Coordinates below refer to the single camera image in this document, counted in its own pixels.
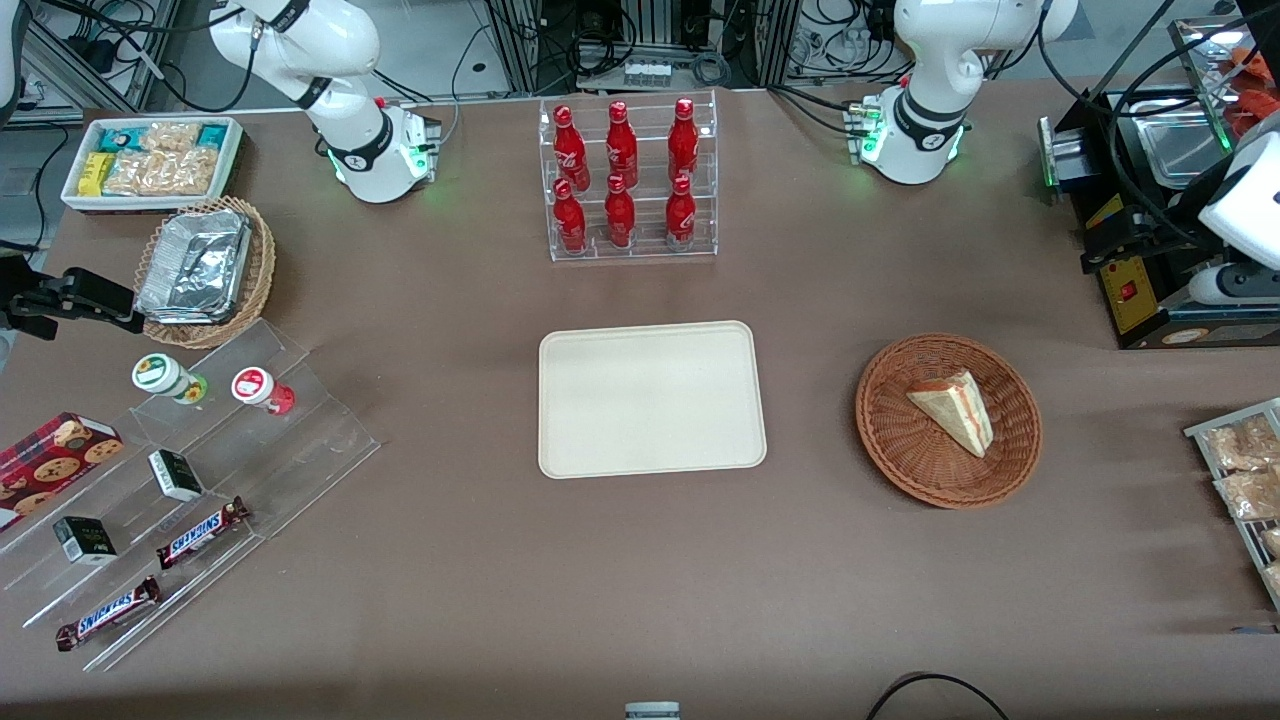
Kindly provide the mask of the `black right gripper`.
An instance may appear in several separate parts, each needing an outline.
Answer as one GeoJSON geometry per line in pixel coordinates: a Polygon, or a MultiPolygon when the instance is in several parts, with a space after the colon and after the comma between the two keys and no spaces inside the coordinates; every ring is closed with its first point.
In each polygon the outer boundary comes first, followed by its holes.
{"type": "Polygon", "coordinates": [[[134,307],[134,292],[84,268],[69,268],[55,278],[33,270],[20,255],[1,258],[3,328],[54,341],[61,309],[65,319],[104,322],[128,333],[142,333],[145,314],[134,307]]]}

